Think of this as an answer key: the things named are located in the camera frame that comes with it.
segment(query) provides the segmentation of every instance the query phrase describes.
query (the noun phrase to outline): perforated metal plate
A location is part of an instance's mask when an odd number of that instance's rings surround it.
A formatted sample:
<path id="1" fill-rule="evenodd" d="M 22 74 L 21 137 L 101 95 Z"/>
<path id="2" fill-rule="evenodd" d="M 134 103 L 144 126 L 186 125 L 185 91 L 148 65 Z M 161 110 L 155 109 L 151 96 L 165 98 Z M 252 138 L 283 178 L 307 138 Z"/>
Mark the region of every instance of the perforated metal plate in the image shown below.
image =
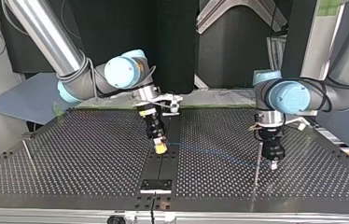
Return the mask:
<path id="1" fill-rule="evenodd" d="M 254 176 L 258 141 L 251 109 L 183 110 L 175 201 L 193 211 L 349 211 L 349 159 L 312 132 L 286 128 L 286 157 Z"/>
<path id="2" fill-rule="evenodd" d="M 182 110 L 156 157 L 136 111 L 71 111 L 29 142 L 32 161 L 23 148 L 1 155 L 0 207 L 349 214 L 349 159 L 313 130 L 286 129 L 285 159 L 253 188 L 253 115 Z M 173 180 L 171 195 L 139 193 L 155 177 Z"/>
<path id="3" fill-rule="evenodd" d="M 0 195 L 93 199 L 105 208 L 129 203 L 134 209 L 130 202 L 152 149 L 145 126 L 136 111 L 72 111 L 28 143 L 32 161 L 24 149 L 2 157 Z"/>

